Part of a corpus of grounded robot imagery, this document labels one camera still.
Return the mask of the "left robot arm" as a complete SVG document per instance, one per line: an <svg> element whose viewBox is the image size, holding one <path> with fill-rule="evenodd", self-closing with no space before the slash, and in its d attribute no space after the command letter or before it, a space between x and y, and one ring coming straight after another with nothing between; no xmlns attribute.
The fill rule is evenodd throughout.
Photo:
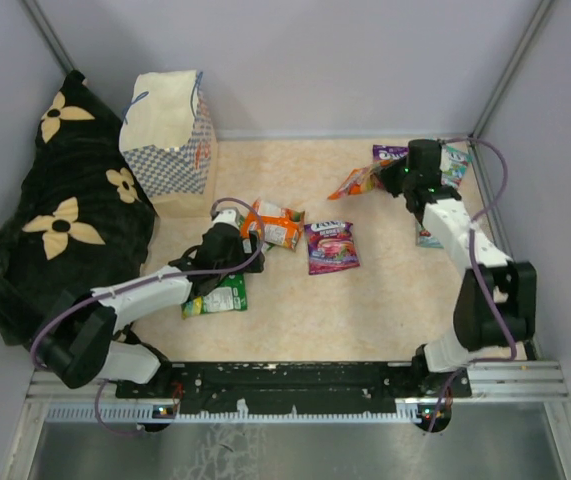
<svg viewBox="0 0 571 480"><path fill-rule="evenodd" d="M214 223L200 244L158 271L121 284L95 288L43 325L30 355L70 389L93 380L129 381L149 395L166 394L173 373L155 350L116 336L143 317L204 297L230 274L260 273L264 240L244 238L236 225Z"/></svg>

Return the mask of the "checkered paper bag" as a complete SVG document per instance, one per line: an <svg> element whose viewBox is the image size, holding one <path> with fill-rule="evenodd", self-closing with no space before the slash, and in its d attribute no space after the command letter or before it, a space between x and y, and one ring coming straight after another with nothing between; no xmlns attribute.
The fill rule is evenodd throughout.
<svg viewBox="0 0 571 480"><path fill-rule="evenodd" d="M137 77L119 149L162 218L204 217L214 202L218 142L198 70Z"/></svg>

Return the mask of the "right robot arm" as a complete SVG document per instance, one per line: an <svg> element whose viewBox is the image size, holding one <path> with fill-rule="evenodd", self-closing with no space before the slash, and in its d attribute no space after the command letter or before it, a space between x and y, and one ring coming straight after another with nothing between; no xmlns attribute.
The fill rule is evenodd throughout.
<svg viewBox="0 0 571 480"><path fill-rule="evenodd" d="M502 251L479 225L493 210L505 187L476 214L468 213L459 191L442 181L444 139L415 139L405 156L383 167L384 189L403 197L406 209L436 237L461 276L452 326L417 352L424 362L411 372L413 387L435 395L454 375L482 362L498 362L495 348L506 348L507 360L535 332L537 272Z"/></svg>

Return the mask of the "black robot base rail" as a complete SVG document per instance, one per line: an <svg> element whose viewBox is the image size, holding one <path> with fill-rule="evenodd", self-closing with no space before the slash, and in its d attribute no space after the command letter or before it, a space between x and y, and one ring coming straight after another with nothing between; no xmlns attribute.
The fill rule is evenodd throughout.
<svg viewBox="0 0 571 480"><path fill-rule="evenodd" d="M166 363L146 384L120 380L116 397L176 400L183 414L394 413L401 399L436 398L449 374L411 362Z"/></svg>

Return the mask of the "orange Fox's candy bag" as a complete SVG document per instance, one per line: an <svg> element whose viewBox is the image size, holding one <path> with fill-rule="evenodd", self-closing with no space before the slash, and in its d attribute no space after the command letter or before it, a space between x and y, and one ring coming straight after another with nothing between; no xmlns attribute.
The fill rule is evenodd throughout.
<svg viewBox="0 0 571 480"><path fill-rule="evenodd" d="M369 167L354 169L343 183L331 193L328 200L338 200L347 196L355 196L368 193L382 187L378 179L380 168L377 164Z"/></svg>

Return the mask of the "teal mint cherry candy bag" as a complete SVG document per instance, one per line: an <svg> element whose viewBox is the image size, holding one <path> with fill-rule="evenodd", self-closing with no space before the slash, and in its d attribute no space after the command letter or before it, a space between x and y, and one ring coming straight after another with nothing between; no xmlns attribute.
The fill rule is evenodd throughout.
<svg viewBox="0 0 571 480"><path fill-rule="evenodd" d="M415 223L415 244L421 248L443 248L440 241L418 222Z"/></svg>

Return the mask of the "teal Fox's mint candy bag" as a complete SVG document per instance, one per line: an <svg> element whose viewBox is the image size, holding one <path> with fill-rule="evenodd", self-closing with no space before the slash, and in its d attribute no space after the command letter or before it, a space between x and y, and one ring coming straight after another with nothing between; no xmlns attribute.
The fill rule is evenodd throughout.
<svg viewBox="0 0 571 480"><path fill-rule="evenodd" d="M471 163L468 151L444 145L441 150L441 183L458 189Z"/></svg>

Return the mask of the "green Fox's candy bag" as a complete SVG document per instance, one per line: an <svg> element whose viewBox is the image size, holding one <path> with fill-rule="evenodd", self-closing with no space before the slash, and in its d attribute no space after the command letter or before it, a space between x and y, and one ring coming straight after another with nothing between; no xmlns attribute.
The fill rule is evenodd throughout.
<svg viewBox="0 0 571 480"><path fill-rule="evenodd" d="M182 318L246 311L248 300L243 274L227 276L221 284L208 295L197 297L182 306Z"/></svg>

